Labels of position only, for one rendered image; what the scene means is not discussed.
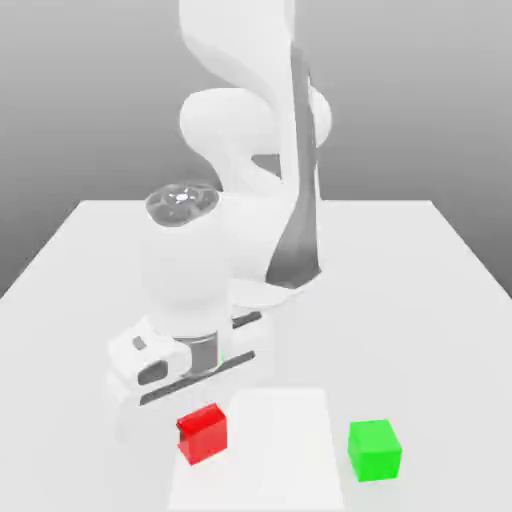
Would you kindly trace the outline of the small green cube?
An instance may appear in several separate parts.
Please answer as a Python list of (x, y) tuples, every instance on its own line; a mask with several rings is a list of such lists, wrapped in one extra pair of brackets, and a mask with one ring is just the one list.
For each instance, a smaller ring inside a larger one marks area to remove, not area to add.
[(347, 453), (359, 482), (398, 477), (403, 450), (388, 419), (351, 422)]

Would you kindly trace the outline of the small red cube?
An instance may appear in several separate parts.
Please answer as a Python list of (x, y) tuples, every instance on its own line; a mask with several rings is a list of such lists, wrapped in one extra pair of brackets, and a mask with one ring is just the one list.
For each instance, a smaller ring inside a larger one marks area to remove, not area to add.
[(176, 426), (178, 448), (190, 465), (196, 465), (228, 446), (227, 418), (216, 403), (179, 418)]

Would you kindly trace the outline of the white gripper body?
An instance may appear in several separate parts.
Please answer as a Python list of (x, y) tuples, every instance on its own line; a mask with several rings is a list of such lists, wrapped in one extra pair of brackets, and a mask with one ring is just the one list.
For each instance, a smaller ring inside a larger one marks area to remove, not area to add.
[(273, 338), (271, 318), (258, 311), (233, 319), (226, 345), (215, 335), (172, 339), (142, 318), (107, 342), (105, 428), (126, 441), (144, 424), (227, 404), (271, 374)]

